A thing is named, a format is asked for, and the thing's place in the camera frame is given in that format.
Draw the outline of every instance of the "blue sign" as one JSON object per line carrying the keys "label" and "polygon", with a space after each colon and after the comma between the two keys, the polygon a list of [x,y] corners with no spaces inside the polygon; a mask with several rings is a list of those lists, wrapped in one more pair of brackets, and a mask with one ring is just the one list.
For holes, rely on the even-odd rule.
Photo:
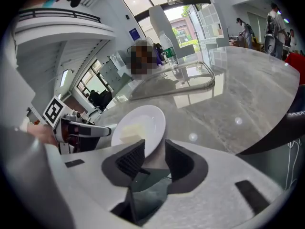
{"label": "blue sign", "polygon": [[138,31],[134,28],[132,29],[131,31],[129,31],[129,34],[132,36],[132,39],[135,41],[135,40],[138,40],[140,37]]}

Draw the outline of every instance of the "hand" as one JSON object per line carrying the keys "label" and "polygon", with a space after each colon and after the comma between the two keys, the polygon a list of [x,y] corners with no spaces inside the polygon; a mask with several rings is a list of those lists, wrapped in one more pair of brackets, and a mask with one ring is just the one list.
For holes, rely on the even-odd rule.
{"label": "hand", "polygon": [[53,134],[53,129],[49,125],[28,125],[27,132],[44,144],[58,145]]}

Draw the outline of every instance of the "floor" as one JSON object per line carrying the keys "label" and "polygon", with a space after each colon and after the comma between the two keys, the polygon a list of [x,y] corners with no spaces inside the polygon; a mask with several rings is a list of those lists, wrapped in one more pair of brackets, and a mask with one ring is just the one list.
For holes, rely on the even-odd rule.
{"label": "floor", "polygon": [[305,161],[305,136],[300,138],[301,145],[294,143],[290,150],[290,164],[288,172],[289,161],[289,146],[283,145],[278,148],[262,152],[254,155],[237,155],[256,169],[260,170],[268,177],[277,182],[283,189],[288,188],[290,183],[296,182],[300,171],[303,168]]}

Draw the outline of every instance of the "cable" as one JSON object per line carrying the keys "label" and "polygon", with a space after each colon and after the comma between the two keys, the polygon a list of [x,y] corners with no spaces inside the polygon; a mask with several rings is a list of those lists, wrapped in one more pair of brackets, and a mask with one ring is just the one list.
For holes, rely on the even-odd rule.
{"label": "cable", "polygon": [[290,167],[290,155],[291,155],[291,148],[294,146],[294,142],[290,142],[287,144],[289,147],[289,159],[288,159],[288,171],[287,171],[287,176],[286,176],[286,185],[285,185],[285,190],[287,190],[287,182],[288,182],[288,176],[289,176],[289,167]]}
{"label": "cable", "polygon": [[291,185],[292,185],[292,183],[293,183],[293,181],[294,181],[294,180],[293,180],[293,179],[294,179],[294,168],[295,168],[295,163],[296,163],[296,160],[297,160],[297,156],[298,156],[298,154],[299,154],[299,149],[300,149],[299,146],[301,146],[301,141],[300,141],[300,139],[298,139],[298,141],[299,141],[299,143],[297,143],[296,141],[294,141],[294,142],[297,144],[297,152],[296,152],[294,164],[293,164],[293,166],[292,166],[291,182],[290,182],[289,188],[291,187]]}
{"label": "cable", "polygon": [[292,184],[293,184],[295,181],[297,181],[297,179],[294,179],[294,180],[292,181],[292,183],[291,183],[291,185],[290,185],[290,186],[292,186]]}

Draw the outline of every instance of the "balcony railing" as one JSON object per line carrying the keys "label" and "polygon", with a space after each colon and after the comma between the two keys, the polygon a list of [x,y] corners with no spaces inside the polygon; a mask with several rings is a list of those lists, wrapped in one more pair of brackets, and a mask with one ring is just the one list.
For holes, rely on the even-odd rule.
{"label": "balcony railing", "polygon": [[50,16],[59,16],[59,17],[72,17],[78,19],[84,19],[94,22],[101,22],[100,17],[78,12],[74,10],[64,10],[64,9],[47,9],[47,8],[37,8],[37,9],[29,9],[29,10],[22,10],[19,11],[20,21],[32,19],[32,18],[39,18],[39,17],[50,17]]}

